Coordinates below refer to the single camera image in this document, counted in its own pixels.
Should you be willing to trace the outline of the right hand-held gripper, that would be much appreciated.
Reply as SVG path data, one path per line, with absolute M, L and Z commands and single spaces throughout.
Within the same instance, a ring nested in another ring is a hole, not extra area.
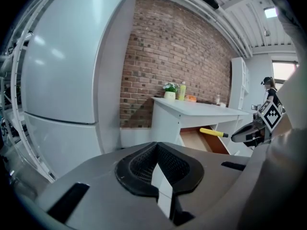
M 282 117 L 283 113 L 280 108 L 273 101 L 266 100 L 253 114 L 252 122 L 237 130 L 231 136 L 231 140 L 235 143 L 243 142 L 250 149 L 270 143 L 272 132 Z

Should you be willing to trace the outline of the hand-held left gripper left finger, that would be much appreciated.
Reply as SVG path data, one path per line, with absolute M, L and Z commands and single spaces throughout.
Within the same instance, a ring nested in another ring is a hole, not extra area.
M 91 158 L 50 184 L 36 199 L 47 212 L 75 183 L 89 189 L 68 218 L 68 226 L 171 226 L 153 197 L 135 196 L 117 180 L 118 162 L 142 148 L 136 145 Z

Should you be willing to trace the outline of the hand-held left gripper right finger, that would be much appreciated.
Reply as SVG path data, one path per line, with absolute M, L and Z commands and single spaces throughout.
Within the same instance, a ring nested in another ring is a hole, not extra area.
M 157 229 L 236 230 L 244 203 L 237 200 L 240 195 L 232 192 L 232 189 L 242 170 L 222 164 L 227 161 L 247 167 L 250 158 L 205 152 L 168 142 L 159 142 L 158 145 L 196 159 L 204 173 L 192 192 L 178 195 L 182 210 L 194 218 L 180 226 L 175 226 L 167 219 L 158 221 Z

